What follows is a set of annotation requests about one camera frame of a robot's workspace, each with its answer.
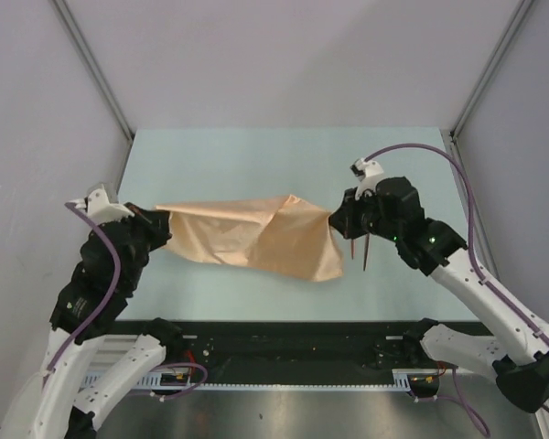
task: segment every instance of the white wall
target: white wall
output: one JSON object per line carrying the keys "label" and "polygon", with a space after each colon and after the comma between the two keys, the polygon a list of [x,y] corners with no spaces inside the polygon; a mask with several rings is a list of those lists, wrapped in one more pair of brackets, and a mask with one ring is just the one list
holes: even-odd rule
{"label": "white wall", "polygon": [[449,128],[519,0],[69,3],[139,128]]}
{"label": "white wall", "polygon": [[127,151],[47,0],[0,0],[0,422],[87,229],[62,206]]}
{"label": "white wall", "polygon": [[460,136],[501,280],[549,320],[549,0]]}

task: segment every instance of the metal floor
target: metal floor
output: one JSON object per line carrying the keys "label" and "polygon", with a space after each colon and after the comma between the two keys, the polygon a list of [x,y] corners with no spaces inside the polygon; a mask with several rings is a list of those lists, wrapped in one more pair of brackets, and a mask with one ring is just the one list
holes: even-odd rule
{"label": "metal floor", "polygon": [[[535,418],[514,408],[496,387],[461,377],[493,439],[539,439]],[[442,394],[453,395],[451,376]],[[160,403],[128,397],[98,439],[480,439],[451,402],[414,404],[404,393],[361,391],[196,391]]]}

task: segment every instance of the light blue table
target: light blue table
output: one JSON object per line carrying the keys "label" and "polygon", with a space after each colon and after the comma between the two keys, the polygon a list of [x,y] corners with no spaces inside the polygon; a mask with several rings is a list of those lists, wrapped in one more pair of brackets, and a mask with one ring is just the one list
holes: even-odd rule
{"label": "light blue table", "polygon": [[[120,189],[120,200],[143,208],[182,201],[266,198],[295,194],[335,210],[344,189],[356,186],[353,162],[382,147],[418,142],[444,148],[436,128],[320,128],[140,130]],[[467,225],[449,164],[426,151],[380,157],[390,176],[407,176],[427,216],[466,236]],[[371,239],[362,271],[339,237],[345,274],[309,283],[261,271],[151,254],[122,319],[373,321],[474,320],[455,296],[409,269],[391,242]]]}

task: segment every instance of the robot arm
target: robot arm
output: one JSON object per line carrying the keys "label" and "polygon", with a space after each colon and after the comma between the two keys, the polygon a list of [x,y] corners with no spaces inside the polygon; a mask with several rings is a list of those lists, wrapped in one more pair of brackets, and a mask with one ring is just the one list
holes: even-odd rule
{"label": "robot arm", "polygon": [[81,262],[59,293],[51,315],[41,372],[11,404],[0,439],[95,437],[112,407],[145,373],[165,360],[170,343],[181,339],[175,327],[163,321],[160,330],[138,338],[133,351],[97,386],[78,395],[94,355],[138,285],[148,254],[165,245],[170,233],[168,214],[117,204],[115,194],[103,185],[67,206],[86,222],[99,226],[105,236],[93,231],[81,247]]}
{"label": "robot arm", "polygon": [[[425,217],[417,190],[406,178],[388,178],[377,162],[363,159],[351,169],[360,184],[345,191],[329,224],[345,239],[372,234],[393,241],[409,267],[430,276],[459,298],[496,342],[461,334],[427,319],[406,337],[416,341],[431,359],[457,364],[495,380],[512,403],[536,412],[549,398],[549,324],[479,261],[472,261],[475,256],[451,227]],[[527,315],[533,325],[518,313]]]}

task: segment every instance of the crumpled cloth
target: crumpled cloth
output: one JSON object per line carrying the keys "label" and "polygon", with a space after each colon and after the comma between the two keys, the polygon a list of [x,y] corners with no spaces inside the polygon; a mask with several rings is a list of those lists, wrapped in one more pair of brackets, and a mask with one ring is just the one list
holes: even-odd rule
{"label": "crumpled cloth", "polygon": [[224,263],[321,282],[343,275],[331,212],[294,195],[182,204],[170,211],[166,249],[195,262]]}

